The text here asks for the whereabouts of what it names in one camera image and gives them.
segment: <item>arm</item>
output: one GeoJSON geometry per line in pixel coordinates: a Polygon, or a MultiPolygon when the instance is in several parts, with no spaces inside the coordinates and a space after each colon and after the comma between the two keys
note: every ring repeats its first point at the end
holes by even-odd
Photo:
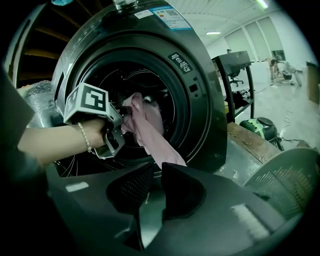
{"type": "MultiPolygon", "coordinates": [[[[93,119],[82,123],[92,148],[104,145],[101,129],[105,121],[93,119]]],[[[36,157],[41,164],[48,164],[87,151],[87,144],[80,127],[66,125],[52,128],[26,128],[18,149],[36,157]]]]}

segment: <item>gray laundry basket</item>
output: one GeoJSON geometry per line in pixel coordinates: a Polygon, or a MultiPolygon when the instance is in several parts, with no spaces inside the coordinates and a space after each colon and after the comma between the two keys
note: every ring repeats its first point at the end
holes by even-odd
{"type": "Polygon", "coordinates": [[[244,187],[289,220],[304,212],[319,181],[319,160],[319,153],[310,148],[283,151],[266,162],[244,187]]]}

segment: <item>staircase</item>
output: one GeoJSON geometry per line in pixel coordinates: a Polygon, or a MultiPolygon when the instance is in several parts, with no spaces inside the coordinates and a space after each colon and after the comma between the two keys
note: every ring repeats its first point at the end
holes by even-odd
{"type": "Polygon", "coordinates": [[[65,6],[48,2],[26,20],[8,74],[16,88],[51,80],[69,40],[93,15],[112,0],[73,0],[65,6]]]}

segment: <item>pink cloth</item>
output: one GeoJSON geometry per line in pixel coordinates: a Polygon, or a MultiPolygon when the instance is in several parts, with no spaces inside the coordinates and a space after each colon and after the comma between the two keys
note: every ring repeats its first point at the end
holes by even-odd
{"type": "Polygon", "coordinates": [[[123,118],[121,130],[124,134],[135,133],[138,144],[160,168],[163,162],[186,166],[183,158],[163,137],[164,126],[157,103],[144,102],[141,93],[136,92],[122,105],[132,108],[132,114],[123,118]]]}

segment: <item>plastic wrap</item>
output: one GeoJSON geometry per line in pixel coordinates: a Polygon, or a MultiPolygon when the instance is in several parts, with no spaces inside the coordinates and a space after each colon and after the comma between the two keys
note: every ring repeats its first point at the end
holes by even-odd
{"type": "Polygon", "coordinates": [[[63,125],[50,81],[41,81],[18,90],[23,99],[34,110],[28,128],[47,128],[63,125]]]}

